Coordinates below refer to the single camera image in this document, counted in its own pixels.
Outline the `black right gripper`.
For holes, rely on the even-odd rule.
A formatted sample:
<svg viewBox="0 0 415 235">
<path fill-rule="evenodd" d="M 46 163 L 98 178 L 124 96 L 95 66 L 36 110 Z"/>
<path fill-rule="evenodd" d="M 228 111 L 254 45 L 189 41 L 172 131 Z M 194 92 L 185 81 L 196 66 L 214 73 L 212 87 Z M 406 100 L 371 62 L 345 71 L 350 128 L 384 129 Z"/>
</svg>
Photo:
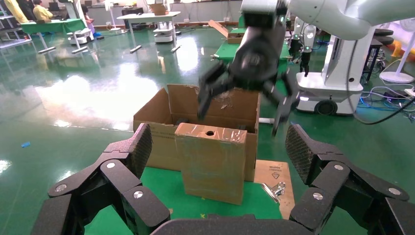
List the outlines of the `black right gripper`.
<svg viewBox="0 0 415 235">
<path fill-rule="evenodd" d="M 276 24 L 272 29 L 249 26 L 229 66 L 220 61 L 199 78 L 198 119 L 205 118 L 213 98 L 233 88 L 262 90 L 277 106 L 272 128 L 274 137 L 280 125 L 288 121 L 300 98 L 295 74 L 278 70 L 285 32 L 284 24 Z M 277 89 L 278 80 L 283 82 L 286 94 Z"/>
</svg>

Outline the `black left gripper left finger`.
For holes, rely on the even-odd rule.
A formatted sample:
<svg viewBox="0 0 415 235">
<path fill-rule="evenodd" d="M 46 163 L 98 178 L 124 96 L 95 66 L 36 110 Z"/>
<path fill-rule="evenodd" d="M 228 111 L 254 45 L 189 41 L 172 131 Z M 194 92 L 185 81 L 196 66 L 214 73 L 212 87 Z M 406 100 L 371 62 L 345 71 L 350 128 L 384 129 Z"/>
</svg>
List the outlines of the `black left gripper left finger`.
<svg viewBox="0 0 415 235">
<path fill-rule="evenodd" d="M 57 182 L 32 234 L 82 235 L 109 206 L 135 235 L 149 235 L 169 221 L 169 209 L 141 181 L 152 143 L 150 126 L 143 123 L 129 139 L 109 144 L 93 164 Z"/>
</svg>

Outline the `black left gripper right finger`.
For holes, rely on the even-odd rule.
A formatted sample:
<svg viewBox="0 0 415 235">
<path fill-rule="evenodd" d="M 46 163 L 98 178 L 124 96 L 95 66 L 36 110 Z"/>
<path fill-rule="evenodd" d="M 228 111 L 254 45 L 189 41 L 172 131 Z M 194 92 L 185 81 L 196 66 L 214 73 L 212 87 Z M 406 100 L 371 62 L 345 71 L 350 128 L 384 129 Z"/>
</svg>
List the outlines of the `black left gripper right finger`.
<svg viewBox="0 0 415 235">
<path fill-rule="evenodd" d="M 405 190 L 357 167 L 336 146 L 313 140 L 298 124 L 289 126 L 285 146 L 308 186 L 291 221 L 318 235 L 341 208 L 370 235 L 414 234 L 415 206 Z"/>
</svg>

